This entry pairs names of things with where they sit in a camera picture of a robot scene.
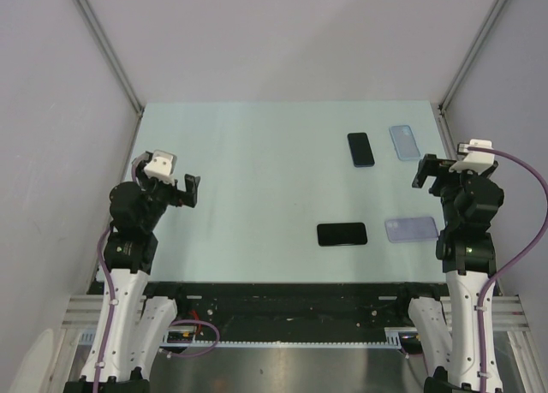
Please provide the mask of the lilac phone case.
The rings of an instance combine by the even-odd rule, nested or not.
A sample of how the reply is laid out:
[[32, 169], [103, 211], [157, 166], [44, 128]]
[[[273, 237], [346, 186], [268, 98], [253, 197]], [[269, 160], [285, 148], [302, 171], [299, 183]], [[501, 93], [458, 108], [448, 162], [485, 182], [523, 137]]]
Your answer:
[[438, 229], [432, 217], [404, 217], [384, 222], [387, 238], [391, 243], [433, 241]]

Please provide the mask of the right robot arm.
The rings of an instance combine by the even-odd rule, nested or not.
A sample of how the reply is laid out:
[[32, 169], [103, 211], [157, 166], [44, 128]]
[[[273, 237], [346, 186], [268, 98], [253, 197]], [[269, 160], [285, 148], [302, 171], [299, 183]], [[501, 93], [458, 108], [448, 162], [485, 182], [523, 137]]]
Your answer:
[[504, 201], [491, 180], [497, 162], [473, 164], [425, 155], [413, 188], [428, 177], [440, 199], [444, 228], [436, 243], [450, 294], [451, 318], [436, 297], [409, 295], [395, 304], [396, 318], [414, 325], [428, 376], [425, 392], [501, 392], [492, 324], [496, 253], [489, 229]]

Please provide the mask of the light blue phone case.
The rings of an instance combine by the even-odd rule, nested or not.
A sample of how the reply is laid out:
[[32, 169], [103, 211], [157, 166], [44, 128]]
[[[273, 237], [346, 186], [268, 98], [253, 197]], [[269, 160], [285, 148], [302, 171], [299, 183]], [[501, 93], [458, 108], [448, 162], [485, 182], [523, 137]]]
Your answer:
[[420, 150], [409, 125], [392, 126], [389, 128], [389, 133], [399, 160], [415, 161], [420, 159]]

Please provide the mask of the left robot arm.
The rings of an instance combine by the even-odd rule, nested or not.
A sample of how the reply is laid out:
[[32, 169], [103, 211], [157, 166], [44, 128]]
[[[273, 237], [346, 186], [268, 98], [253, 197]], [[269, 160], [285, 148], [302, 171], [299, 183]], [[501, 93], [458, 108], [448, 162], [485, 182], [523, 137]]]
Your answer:
[[98, 242], [104, 296], [91, 351], [66, 392], [147, 392], [150, 372], [170, 324], [183, 322], [188, 302], [178, 295], [145, 297], [158, 247], [153, 231], [170, 206], [193, 208], [200, 178], [186, 175], [184, 189], [139, 170], [111, 189], [107, 230]]

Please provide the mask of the phone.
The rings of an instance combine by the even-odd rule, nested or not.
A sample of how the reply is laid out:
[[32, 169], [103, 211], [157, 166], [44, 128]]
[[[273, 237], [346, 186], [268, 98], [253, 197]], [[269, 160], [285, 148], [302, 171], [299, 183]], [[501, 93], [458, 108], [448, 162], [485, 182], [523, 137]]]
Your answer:
[[317, 225], [321, 247], [363, 246], [368, 243], [366, 225], [358, 223], [320, 223]]
[[347, 135], [347, 140], [354, 167], [366, 168], [375, 165], [367, 133], [350, 133]]

